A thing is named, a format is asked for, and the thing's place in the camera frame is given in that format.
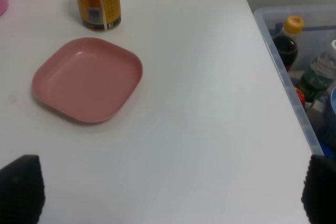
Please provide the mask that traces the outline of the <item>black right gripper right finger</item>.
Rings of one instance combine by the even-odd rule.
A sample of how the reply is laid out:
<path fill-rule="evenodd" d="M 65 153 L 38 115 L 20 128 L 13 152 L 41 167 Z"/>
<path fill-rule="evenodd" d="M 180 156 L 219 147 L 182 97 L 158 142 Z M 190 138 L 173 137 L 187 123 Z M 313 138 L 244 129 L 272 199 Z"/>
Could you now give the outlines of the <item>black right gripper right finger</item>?
<path fill-rule="evenodd" d="M 335 159 L 311 156 L 301 202 L 310 223 L 335 223 Z"/>

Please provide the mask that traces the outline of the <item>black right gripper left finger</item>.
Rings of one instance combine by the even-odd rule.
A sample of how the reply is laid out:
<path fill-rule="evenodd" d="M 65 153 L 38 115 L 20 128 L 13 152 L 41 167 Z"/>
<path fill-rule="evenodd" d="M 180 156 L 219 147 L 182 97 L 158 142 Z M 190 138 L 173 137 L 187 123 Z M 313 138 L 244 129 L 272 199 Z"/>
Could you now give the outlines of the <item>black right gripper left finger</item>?
<path fill-rule="evenodd" d="M 38 155 L 23 155 L 1 168 L 1 223 L 38 223 L 44 204 Z"/>

